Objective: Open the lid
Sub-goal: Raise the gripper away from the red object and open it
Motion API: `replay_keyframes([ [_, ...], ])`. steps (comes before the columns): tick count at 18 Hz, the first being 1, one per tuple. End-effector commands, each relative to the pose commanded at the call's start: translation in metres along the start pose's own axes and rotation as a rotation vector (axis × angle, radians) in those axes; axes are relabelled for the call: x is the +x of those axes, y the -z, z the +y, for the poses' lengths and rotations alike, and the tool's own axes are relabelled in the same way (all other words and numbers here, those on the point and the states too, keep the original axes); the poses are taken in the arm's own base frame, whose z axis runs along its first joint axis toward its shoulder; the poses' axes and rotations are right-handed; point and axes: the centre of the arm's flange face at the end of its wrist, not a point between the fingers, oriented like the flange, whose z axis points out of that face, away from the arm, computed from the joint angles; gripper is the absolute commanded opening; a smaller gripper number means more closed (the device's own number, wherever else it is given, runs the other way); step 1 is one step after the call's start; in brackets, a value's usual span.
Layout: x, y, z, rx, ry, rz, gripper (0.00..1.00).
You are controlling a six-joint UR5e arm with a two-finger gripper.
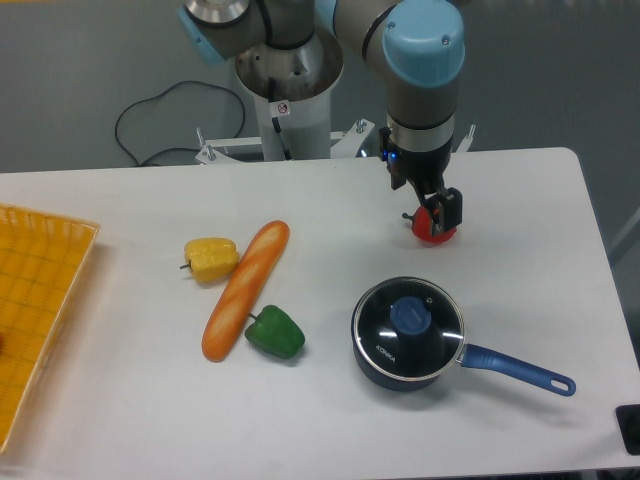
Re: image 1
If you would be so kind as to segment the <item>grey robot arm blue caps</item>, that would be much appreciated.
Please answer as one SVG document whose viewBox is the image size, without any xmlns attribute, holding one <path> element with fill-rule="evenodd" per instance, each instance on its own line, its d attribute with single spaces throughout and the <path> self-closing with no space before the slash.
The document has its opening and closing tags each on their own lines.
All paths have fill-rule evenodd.
<svg viewBox="0 0 640 480">
<path fill-rule="evenodd" d="M 185 1 L 177 15 L 212 64 L 232 60 L 255 99 L 266 158 L 329 154 L 329 94 L 343 49 L 388 91 L 379 155 L 393 188 L 410 185 L 415 236 L 443 241 L 461 224 L 461 193 L 444 182 L 465 60 L 464 25 L 448 1 Z"/>
</svg>

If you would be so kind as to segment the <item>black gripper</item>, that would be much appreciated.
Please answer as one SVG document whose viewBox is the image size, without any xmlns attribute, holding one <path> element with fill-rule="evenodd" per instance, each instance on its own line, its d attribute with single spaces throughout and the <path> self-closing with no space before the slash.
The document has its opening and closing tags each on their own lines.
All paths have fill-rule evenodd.
<svg viewBox="0 0 640 480">
<path fill-rule="evenodd" d="M 444 171 L 451 156 L 452 138 L 437 148 L 413 151 L 402 148 L 391 139 L 391 129 L 379 130 L 380 158 L 386 163 L 392 190 L 410 183 L 420 205 L 431 209 L 431 198 L 436 194 L 436 232 L 446 233 L 462 222 L 463 196 L 453 187 L 446 188 Z"/>
</svg>

